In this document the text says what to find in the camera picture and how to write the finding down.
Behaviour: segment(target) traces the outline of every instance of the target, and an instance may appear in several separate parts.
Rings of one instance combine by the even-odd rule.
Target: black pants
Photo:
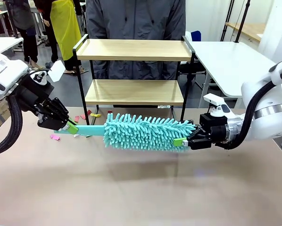
[[[51,61],[53,63],[55,63],[58,60],[57,41],[56,41],[56,38],[55,38],[55,34],[54,34],[54,30],[53,30],[53,27],[52,27],[51,20],[49,20],[49,23],[50,23],[50,27],[47,27],[45,25],[45,30],[46,30],[46,34],[48,36],[49,43],[51,45],[51,51],[52,51]]]
[[[20,35],[22,36],[22,38],[24,39],[25,61],[30,62],[30,59],[31,59],[34,62],[37,62],[38,51],[37,51],[37,42],[36,42],[35,35],[28,36],[25,30],[22,30],[18,27],[17,29],[20,32]]]
[[[64,62],[65,62],[66,70],[72,71],[74,69],[74,67],[76,68],[76,61],[74,60],[74,56],[72,56],[68,60],[64,60]]]

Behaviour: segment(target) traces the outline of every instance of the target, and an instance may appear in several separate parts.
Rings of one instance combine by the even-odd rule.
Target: pink paper scrap
[[[50,138],[53,139],[53,140],[58,140],[58,141],[60,140],[60,137],[59,137],[59,136],[56,136],[56,135],[54,135],[54,134],[51,134],[51,135],[50,135]]]

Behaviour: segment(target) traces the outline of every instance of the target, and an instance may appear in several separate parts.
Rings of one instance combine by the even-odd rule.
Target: yellow paper scrap
[[[98,118],[98,117],[101,117],[101,114],[94,114],[94,113],[91,113],[91,116]]]

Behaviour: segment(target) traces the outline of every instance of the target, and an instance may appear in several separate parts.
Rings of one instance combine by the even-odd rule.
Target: yellow apron
[[[64,60],[73,56],[73,47],[81,39],[73,0],[52,2],[51,22]]]

